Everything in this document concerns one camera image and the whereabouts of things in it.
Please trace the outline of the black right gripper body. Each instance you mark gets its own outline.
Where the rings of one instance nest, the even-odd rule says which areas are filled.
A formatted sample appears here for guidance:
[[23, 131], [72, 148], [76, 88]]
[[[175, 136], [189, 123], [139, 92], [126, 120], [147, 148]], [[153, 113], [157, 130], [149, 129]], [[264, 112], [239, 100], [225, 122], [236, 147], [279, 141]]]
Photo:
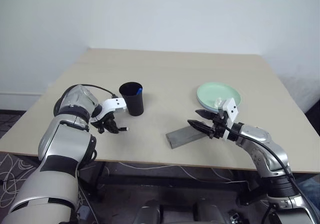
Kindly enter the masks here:
[[209, 113], [209, 120], [211, 120], [213, 123], [212, 127], [209, 130], [209, 138], [213, 139], [220, 139], [223, 137], [226, 127], [227, 127], [227, 120], [228, 120], [228, 114], [226, 111], [223, 111], [222, 113]]

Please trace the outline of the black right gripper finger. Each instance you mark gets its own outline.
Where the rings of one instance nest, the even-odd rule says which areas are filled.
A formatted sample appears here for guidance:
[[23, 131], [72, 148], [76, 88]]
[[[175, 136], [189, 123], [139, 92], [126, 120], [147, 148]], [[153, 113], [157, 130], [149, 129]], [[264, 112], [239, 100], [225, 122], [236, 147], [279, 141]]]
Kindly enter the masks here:
[[214, 136], [214, 133], [215, 133], [214, 130], [210, 126], [206, 125], [205, 123], [202, 123], [197, 120], [188, 120], [187, 122], [191, 127], [196, 129], [197, 131], [207, 136]]
[[208, 111], [208, 110], [205, 110], [205, 109], [198, 109], [198, 110], [195, 110], [195, 112], [201, 116], [202, 118], [204, 119], [207, 119], [207, 120], [216, 120], [218, 118], [218, 114], [217, 113], [214, 113], [214, 112], [211, 112], [211, 111]]

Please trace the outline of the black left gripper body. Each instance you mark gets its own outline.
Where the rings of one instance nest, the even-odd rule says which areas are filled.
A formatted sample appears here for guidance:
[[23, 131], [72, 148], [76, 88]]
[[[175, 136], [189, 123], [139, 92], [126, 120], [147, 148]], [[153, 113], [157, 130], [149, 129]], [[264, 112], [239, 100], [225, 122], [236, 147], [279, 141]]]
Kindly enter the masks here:
[[104, 133], [104, 128], [102, 126], [102, 124], [104, 122], [111, 122], [114, 121], [115, 122], [115, 116], [113, 112], [109, 112], [108, 114], [106, 114], [100, 121], [99, 121], [99, 125], [98, 125], [98, 133], [102, 134]]

